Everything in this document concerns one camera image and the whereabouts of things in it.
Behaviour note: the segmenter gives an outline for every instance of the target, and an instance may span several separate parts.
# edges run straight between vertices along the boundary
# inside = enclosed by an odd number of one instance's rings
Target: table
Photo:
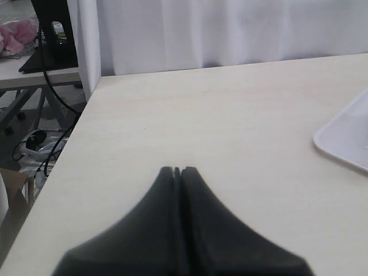
[[[50,92],[42,72],[23,74],[19,68],[28,60],[29,56],[20,59],[0,59],[0,96],[5,91],[18,90],[19,95],[13,103],[0,114],[0,130],[6,128],[8,123],[20,111],[27,100],[38,89],[42,88],[50,107],[55,112],[61,127],[68,127],[60,110],[57,99]],[[48,72],[51,83],[54,86],[80,83],[78,68],[68,68]]]
[[[316,275],[367,275],[367,176],[312,143],[367,72],[363,54],[103,77],[0,275],[51,275],[162,166],[196,166],[238,218]]]

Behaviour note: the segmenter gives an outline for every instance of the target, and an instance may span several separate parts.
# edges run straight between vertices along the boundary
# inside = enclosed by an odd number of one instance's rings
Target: white table
[[[364,54],[102,78],[0,275],[50,275],[124,217],[162,166],[196,166],[235,215],[316,275],[368,275],[367,176],[312,144],[367,72]]]
[[[20,59],[0,59],[0,95],[4,91],[23,90],[7,110],[0,114],[0,130],[8,125],[10,120],[38,88],[43,89],[44,95],[55,112],[58,122],[62,127],[67,127],[64,123],[64,116],[59,108],[59,103],[53,94],[50,93],[43,73],[23,74],[18,72],[19,68],[28,59],[29,56],[23,56]],[[70,85],[81,81],[78,68],[50,71],[48,75],[54,86]]]
[[[29,56],[20,59],[0,59],[0,91],[46,85],[42,72],[32,74],[18,72],[28,59]],[[68,85],[81,81],[78,68],[50,71],[48,75],[53,85]]]

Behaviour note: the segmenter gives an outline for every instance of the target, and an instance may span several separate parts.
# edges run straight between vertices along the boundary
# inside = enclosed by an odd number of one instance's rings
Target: black monitor stand
[[[78,60],[67,0],[32,0],[32,5],[47,42],[43,45],[45,67],[41,62],[40,50],[37,49],[19,72],[34,73],[77,67]],[[63,26],[65,37],[59,37],[56,33],[55,23]]]

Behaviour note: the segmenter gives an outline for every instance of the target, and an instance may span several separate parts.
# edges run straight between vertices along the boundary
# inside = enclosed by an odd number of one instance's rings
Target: floor
[[[0,24],[12,20],[35,18],[35,11],[30,0],[0,0]],[[55,88],[56,92],[69,105],[78,111],[82,111],[86,105],[83,89],[76,89],[74,86],[60,86]],[[7,107],[15,97],[15,91],[8,91],[0,98],[0,108]],[[36,118],[36,108],[39,102],[40,92],[36,92],[25,104],[22,111],[26,114],[25,121],[18,121],[16,118],[10,123],[14,129],[14,134],[6,136],[0,132],[0,167],[10,170],[19,170],[18,162],[12,161],[12,152],[17,143],[32,129],[33,121]],[[63,110],[70,124],[73,122],[74,115],[68,110]],[[59,128],[58,122],[47,101],[44,104],[40,128]]]
[[[82,111],[84,109],[86,99],[83,89],[76,89],[74,86],[60,86],[56,87],[55,90],[67,104],[71,105],[76,110]],[[0,98],[0,108],[6,107],[14,97],[15,91],[7,92]],[[34,119],[37,116],[36,108],[39,98],[40,92],[38,91],[23,107],[22,111],[26,114],[25,121],[18,121],[15,118],[10,123],[10,126],[14,130],[13,135],[6,136],[3,132],[0,132],[0,167],[16,171],[20,169],[18,162],[12,161],[13,149],[16,144],[19,143],[30,130],[32,130]],[[63,109],[63,112],[67,117],[67,121],[72,124],[74,115],[66,109]],[[60,128],[47,101],[45,101],[44,104],[39,128]]]
[[[0,0],[0,24],[35,17],[36,14],[30,0]]]

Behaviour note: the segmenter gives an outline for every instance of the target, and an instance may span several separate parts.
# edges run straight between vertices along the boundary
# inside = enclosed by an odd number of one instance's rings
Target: pink plush toy
[[[0,53],[8,50],[19,53],[37,34],[37,24],[33,19],[9,22],[0,25]]]

